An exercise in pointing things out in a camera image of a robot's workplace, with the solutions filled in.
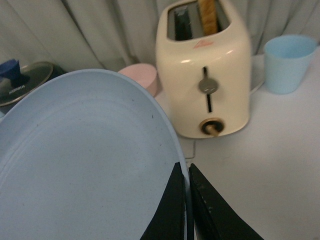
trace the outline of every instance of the white curtain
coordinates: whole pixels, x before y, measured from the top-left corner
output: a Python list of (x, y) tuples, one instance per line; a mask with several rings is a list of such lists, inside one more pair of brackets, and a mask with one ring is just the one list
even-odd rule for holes
[[(282, 34), (320, 40), (320, 0), (230, 0), (254, 54)], [(66, 71), (155, 65), (157, 24), (175, 0), (0, 0), (0, 63), (49, 61)]]

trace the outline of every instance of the toaster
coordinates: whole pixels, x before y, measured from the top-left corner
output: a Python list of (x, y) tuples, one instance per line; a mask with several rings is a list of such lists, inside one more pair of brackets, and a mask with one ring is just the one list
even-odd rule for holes
[(187, 138), (224, 136), (250, 117), (251, 43), (228, 0), (216, 0), (218, 31), (204, 35), (199, 4), (182, 0), (162, 12), (156, 66), (170, 121)]

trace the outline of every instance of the lid handle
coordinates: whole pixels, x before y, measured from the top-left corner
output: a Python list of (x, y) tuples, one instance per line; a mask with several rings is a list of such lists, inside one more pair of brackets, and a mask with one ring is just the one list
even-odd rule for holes
[(0, 64), (0, 77), (15, 80), (21, 75), (19, 60), (11, 59)]

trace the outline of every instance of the light blue plate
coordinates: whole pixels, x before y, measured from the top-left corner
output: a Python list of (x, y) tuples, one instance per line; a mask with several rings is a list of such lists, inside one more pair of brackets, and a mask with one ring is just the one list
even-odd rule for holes
[(0, 123), (0, 239), (138, 240), (175, 162), (189, 194), (176, 133), (139, 84), (99, 69), (57, 77)]

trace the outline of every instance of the kitchen counter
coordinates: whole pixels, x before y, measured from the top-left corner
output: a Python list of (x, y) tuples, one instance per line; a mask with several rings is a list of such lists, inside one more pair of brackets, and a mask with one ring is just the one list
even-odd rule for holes
[(265, 240), (320, 239), (319, 78), (318, 47), (296, 91), (277, 95), (262, 85), (252, 93), (242, 130), (180, 137), (187, 162)]

